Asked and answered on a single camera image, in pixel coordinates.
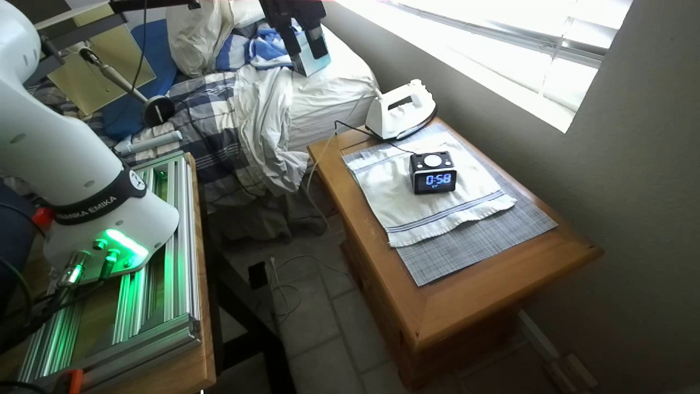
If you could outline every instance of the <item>digital clock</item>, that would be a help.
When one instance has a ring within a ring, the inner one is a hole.
[[[451,192],[457,187],[457,170],[448,151],[412,155],[415,192]]]

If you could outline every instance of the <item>table top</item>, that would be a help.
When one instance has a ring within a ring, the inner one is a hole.
[[[187,158],[194,170],[194,191],[197,191],[196,163]],[[214,339],[211,321],[211,299],[209,299],[209,272],[200,221],[200,195],[194,195],[194,226],[197,239],[197,288],[200,288],[200,342],[182,351],[170,351],[166,355],[141,364],[117,379],[98,386],[98,391],[200,391],[217,380],[214,365]],[[46,280],[46,268],[32,264],[26,278]],[[74,361],[90,357],[95,351],[106,348],[106,337],[112,336],[114,308],[117,308],[118,282],[112,280],[98,291],[90,294],[90,299],[82,299],[80,319],[80,343],[74,346]],[[21,372],[28,339],[0,357],[0,380],[13,380]]]
[[[498,310],[517,307],[548,282],[603,255],[600,248],[581,237],[552,205],[510,178],[459,134],[456,135],[474,155],[485,159],[489,169],[501,172],[504,180],[559,221],[559,227],[425,286],[415,285],[401,256],[387,245],[386,230],[341,159],[345,153],[377,145],[377,139],[362,131],[345,131],[310,147],[315,170],[337,204],[346,230],[360,241],[380,291],[387,298],[410,348],[417,352]]]

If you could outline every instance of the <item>clothes iron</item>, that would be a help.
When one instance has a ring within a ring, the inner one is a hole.
[[[401,141],[427,128],[437,113],[433,95],[421,78],[380,95],[369,112],[366,128],[381,141]]]

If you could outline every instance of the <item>window sill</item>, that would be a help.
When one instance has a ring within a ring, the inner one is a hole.
[[[443,26],[431,20],[423,20],[412,14],[404,14],[401,9],[381,5],[377,0],[337,0],[337,5],[415,44],[427,55],[456,67],[465,77],[477,81],[480,85],[493,89],[494,95],[507,98],[510,102],[524,107],[526,112],[567,134],[576,112],[555,101],[548,101],[546,96],[528,87],[522,87],[510,78],[504,78],[501,74],[480,66],[477,61],[456,51],[453,44],[459,41],[459,35],[469,33],[453,26]]]

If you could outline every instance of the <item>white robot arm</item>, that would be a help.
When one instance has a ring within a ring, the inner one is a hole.
[[[135,272],[165,245],[180,213],[156,197],[95,131],[35,101],[24,81],[40,63],[34,24],[0,0],[0,176],[24,180],[54,211],[46,259],[63,264],[106,232],[138,249]]]

